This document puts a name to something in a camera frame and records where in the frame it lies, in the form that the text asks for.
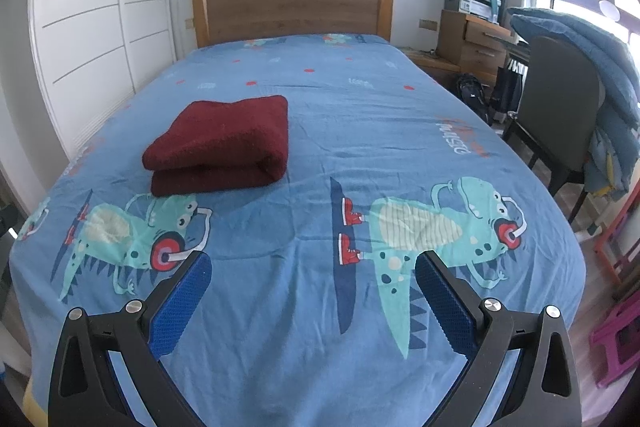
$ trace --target white wardrobe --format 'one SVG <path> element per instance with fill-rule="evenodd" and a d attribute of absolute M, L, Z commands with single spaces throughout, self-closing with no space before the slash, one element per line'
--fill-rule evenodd
<path fill-rule="evenodd" d="M 62 147 L 102 124 L 175 61 L 168 0 L 28 0 L 31 48 Z"/>

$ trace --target wall socket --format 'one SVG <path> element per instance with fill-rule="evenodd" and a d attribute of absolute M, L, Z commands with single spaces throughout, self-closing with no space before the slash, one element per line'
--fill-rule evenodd
<path fill-rule="evenodd" d="M 425 30 L 431 30 L 432 32 L 438 31 L 438 23 L 436 21 L 429 21 L 427 19 L 420 19 L 418 27 Z"/>

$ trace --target black bag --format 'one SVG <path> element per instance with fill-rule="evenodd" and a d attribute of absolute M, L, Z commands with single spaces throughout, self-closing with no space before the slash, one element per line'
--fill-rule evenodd
<path fill-rule="evenodd" d="M 491 93 L 489 106 L 497 111 L 507 114 L 509 111 L 517 111 L 522 97 L 522 75 L 515 71 L 517 63 L 512 60 L 509 69 L 498 68 L 498 77 L 495 81 L 494 92 Z"/>
<path fill-rule="evenodd" d="M 456 96 L 485 124 L 491 126 L 489 108 L 484 101 L 484 89 L 476 77 L 469 73 L 461 74 L 456 82 Z"/>

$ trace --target blue blanket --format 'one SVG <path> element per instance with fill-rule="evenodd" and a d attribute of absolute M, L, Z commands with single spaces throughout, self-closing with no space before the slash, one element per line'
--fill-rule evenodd
<path fill-rule="evenodd" d="M 148 194 L 141 155 L 186 105 L 267 94 L 289 101 L 284 179 Z M 400 51 L 361 35 L 193 52 L 105 124 L 18 239 L 11 268 L 45 410 L 68 310 L 119 310 L 204 250 L 212 282 L 161 361 L 210 426 L 421 425 L 465 363 L 415 283 L 421 251 L 481 296 L 536 313 L 553 303 L 568 324 L 585 277 L 570 227 L 515 153 Z"/>
<path fill-rule="evenodd" d="M 628 46 L 574 15 L 541 8 L 509 8 L 511 26 L 526 41 L 538 36 L 576 46 L 593 62 L 606 92 L 584 165 L 584 188 L 614 200 L 624 196 L 640 157 L 640 78 Z"/>

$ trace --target wooden headboard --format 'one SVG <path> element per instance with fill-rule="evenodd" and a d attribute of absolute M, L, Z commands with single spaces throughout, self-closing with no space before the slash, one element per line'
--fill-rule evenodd
<path fill-rule="evenodd" d="M 393 0 L 193 0 L 199 48 L 220 42 L 322 33 L 391 38 Z"/>

